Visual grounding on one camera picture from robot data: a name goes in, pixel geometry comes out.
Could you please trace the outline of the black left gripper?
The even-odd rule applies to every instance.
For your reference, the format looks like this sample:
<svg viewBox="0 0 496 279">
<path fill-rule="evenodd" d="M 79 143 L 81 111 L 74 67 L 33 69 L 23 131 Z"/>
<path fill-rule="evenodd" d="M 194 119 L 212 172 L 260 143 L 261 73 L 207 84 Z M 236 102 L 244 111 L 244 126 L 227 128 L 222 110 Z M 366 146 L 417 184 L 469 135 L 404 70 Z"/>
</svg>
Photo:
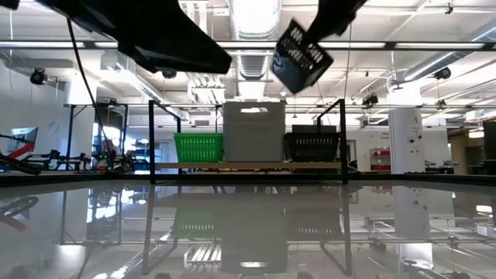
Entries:
<svg viewBox="0 0 496 279">
<path fill-rule="evenodd" d="M 84 29 L 117 42 L 151 72 L 225 74 L 232 58 L 181 9 L 178 0 L 38 0 Z"/>
</svg>

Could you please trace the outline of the black overhead light bar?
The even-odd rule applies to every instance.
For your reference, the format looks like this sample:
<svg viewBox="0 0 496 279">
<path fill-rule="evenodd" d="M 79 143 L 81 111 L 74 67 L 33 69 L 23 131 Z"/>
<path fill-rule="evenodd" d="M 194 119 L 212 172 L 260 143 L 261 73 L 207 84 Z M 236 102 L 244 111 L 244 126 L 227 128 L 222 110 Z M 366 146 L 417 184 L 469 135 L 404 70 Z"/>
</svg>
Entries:
<svg viewBox="0 0 496 279">
<path fill-rule="evenodd" d="M 276 41 L 218 41 L 225 50 L 271 50 Z M 356 50 L 356 51 L 470 51 L 496 52 L 494 42 L 373 42 L 373 41 L 323 41 L 319 44 L 324 50 Z M 68 49 L 69 41 L 25 41 L 0 40 L 0 49 Z"/>
</svg>

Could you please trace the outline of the dark grey box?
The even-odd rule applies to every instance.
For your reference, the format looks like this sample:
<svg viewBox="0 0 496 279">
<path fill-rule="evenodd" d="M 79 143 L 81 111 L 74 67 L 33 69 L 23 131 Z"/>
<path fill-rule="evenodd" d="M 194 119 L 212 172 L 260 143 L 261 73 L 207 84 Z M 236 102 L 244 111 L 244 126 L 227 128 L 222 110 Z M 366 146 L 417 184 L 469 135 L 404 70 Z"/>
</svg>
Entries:
<svg viewBox="0 0 496 279">
<path fill-rule="evenodd" d="M 318 128 L 317 125 L 293 125 L 292 127 L 293 133 L 336 133 L 337 128 L 335 126 L 320 126 Z"/>
</svg>

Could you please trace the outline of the blue storage rack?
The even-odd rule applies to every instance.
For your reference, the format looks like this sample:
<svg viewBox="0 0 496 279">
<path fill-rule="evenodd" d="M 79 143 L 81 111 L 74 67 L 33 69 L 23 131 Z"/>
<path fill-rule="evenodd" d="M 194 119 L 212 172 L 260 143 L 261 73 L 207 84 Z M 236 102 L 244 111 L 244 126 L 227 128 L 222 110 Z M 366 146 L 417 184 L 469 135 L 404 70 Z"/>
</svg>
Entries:
<svg viewBox="0 0 496 279">
<path fill-rule="evenodd" d="M 134 150 L 131 151 L 134 171 L 149 171 L 150 170 L 150 154 L 154 154 L 156 163 L 162 162 L 163 151 L 159 143 L 153 146 L 148 139 L 139 139 L 133 144 Z"/>
</svg>

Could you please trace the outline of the white column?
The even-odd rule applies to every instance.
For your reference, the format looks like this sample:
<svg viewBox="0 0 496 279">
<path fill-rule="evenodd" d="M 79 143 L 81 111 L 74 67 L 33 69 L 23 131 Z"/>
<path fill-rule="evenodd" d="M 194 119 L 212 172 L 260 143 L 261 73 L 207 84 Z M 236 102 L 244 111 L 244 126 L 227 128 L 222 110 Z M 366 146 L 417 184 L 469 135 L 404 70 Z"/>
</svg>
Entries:
<svg viewBox="0 0 496 279">
<path fill-rule="evenodd" d="M 422 113 L 418 105 L 422 96 L 417 86 L 390 90 L 388 102 L 395 105 L 388 113 L 391 172 L 393 174 L 425 171 Z"/>
</svg>

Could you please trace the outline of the person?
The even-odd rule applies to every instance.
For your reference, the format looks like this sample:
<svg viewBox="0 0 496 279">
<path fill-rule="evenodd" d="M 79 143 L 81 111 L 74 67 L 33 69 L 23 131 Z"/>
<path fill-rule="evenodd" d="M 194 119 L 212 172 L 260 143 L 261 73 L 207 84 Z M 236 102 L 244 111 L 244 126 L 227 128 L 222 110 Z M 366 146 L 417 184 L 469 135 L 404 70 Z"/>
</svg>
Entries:
<svg viewBox="0 0 496 279">
<path fill-rule="evenodd" d="M 105 161 L 109 170 L 114 167 L 114 161 L 116 158 L 115 145 L 110 139 L 104 139 L 102 141 L 102 159 Z"/>
</svg>

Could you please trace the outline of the red storage rack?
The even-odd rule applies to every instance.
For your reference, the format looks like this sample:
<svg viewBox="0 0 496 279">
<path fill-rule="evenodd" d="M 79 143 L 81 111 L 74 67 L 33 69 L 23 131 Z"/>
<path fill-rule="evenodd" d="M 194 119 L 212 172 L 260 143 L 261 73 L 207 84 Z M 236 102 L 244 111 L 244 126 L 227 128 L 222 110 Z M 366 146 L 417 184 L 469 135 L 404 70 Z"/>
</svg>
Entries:
<svg viewBox="0 0 496 279">
<path fill-rule="evenodd" d="M 388 148 L 370 149 L 370 170 L 377 173 L 391 172 L 391 151 Z"/>
</svg>

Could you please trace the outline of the computer monitor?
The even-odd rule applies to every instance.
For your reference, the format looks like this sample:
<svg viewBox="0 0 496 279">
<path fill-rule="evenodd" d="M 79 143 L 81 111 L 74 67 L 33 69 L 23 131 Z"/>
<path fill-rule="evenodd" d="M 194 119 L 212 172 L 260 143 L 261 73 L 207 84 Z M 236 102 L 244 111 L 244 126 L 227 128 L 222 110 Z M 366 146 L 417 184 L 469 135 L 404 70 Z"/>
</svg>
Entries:
<svg viewBox="0 0 496 279">
<path fill-rule="evenodd" d="M 29 152 L 34 151 L 37 133 L 37 127 L 11 129 L 12 138 L 8 142 L 8 151 L 21 150 L 23 147 L 29 147 Z"/>
</svg>

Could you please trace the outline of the dark cabinet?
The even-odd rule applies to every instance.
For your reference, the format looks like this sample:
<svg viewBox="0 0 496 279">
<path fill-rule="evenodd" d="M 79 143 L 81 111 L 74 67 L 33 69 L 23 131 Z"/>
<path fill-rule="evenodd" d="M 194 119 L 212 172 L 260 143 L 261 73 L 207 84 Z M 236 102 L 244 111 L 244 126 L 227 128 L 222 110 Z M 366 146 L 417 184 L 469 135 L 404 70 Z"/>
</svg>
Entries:
<svg viewBox="0 0 496 279">
<path fill-rule="evenodd" d="M 486 121 L 484 128 L 484 167 L 486 174 L 496 175 L 496 121 Z"/>
</svg>

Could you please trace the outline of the silver ceiling duct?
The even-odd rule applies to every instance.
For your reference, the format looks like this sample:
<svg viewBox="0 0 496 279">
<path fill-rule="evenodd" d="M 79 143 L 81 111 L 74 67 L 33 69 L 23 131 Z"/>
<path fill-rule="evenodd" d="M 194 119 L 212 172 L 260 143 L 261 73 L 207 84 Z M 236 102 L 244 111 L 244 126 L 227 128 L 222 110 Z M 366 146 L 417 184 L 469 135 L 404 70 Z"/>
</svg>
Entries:
<svg viewBox="0 0 496 279">
<path fill-rule="evenodd" d="M 462 41 L 471 43 L 496 43 L 496 19 L 492 19 L 490 22 L 476 29 L 471 34 L 466 35 L 462 38 Z M 470 54 L 472 54 L 472 51 L 457 50 L 450 52 L 439 52 L 405 71 L 403 73 L 402 80 L 406 82 L 418 80 L 429 74 L 437 72 L 444 67 L 457 62 L 458 60 L 462 60 Z"/>
<path fill-rule="evenodd" d="M 234 40 L 273 40 L 278 32 L 281 0 L 228 0 Z"/>
</svg>

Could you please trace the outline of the white rectangular air duct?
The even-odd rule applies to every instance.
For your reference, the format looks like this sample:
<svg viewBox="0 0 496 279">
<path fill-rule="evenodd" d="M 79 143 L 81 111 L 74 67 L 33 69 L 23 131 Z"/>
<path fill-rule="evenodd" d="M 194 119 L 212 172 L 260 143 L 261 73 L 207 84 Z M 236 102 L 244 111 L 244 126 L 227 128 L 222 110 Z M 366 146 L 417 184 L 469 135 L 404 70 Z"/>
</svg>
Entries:
<svg viewBox="0 0 496 279">
<path fill-rule="evenodd" d="M 136 69 L 134 60 L 117 51 L 106 51 L 101 56 L 101 71 L 106 81 L 128 85 L 143 97 L 162 103 L 163 98 L 159 91 L 137 74 Z"/>
</svg>

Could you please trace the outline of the wooden shelf black metal frame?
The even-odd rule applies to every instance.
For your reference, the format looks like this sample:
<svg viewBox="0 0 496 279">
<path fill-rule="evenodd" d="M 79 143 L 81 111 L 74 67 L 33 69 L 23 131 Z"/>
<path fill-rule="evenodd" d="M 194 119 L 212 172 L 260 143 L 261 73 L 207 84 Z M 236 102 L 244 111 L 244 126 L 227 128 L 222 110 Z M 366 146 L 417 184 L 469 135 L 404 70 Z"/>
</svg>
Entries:
<svg viewBox="0 0 496 279">
<path fill-rule="evenodd" d="M 348 150 L 347 150 L 347 135 L 346 135 L 346 103 L 343 98 L 337 100 L 330 105 L 324 112 L 317 117 L 318 128 L 322 125 L 322 117 L 331 112 L 334 108 L 339 109 L 339 143 L 336 154 L 336 159 L 331 162 L 215 162 L 215 163 L 156 163 L 154 154 L 150 154 L 150 182 L 154 184 L 157 180 L 156 170 L 161 168 L 172 168 L 177 170 L 177 175 L 182 175 L 182 170 L 187 168 L 201 169 L 231 169 L 231 170 L 298 170 L 310 169 L 314 170 L 318 176 L 322 175 L 325 169 L 334 169 L 339 172 L 339 179 L 342 184 L 346 185 L 349 182 L 348 171 Z"/>
</svg>

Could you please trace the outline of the black background rig frame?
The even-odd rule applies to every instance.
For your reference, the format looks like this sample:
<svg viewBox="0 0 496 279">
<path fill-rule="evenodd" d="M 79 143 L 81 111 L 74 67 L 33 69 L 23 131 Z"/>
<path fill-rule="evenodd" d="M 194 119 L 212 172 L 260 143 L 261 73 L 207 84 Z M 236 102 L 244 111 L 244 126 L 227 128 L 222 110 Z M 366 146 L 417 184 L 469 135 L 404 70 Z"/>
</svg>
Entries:
<svg viewBox="0 0 496 279">
<path fill-rule="evenodd" d="M 102 151 L 102 140 L 111 140 L 118 157 L 126 154 L 129 106 L 111 100 L 91 104 L 68 104 L 66 156 L 91 156 Z"/>
</svg>

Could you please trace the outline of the black table frame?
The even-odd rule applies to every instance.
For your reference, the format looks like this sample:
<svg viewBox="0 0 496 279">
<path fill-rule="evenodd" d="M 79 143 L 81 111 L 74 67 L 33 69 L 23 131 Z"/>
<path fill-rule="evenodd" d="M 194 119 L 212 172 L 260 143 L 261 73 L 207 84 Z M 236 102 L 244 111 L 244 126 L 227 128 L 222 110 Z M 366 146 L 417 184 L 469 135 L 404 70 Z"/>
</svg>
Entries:
<svg viewBox="0 0 496 279">
<path fill-rule="evenodd" d="M 267 181 L 267 182 L 300 182 L 300 181 L 424 181 L 447 184 L 471 184 L 476 186 L 496 187 L 496 175 L 455 175 L 455 174 L 156 174 L 154 176 L 142 174 L 72 174 L 54 172 L 33 176 L 0 174 L 0 188 L 22 187 L 41 184 L 75 183 L 83 181 Z"/>
</svg>

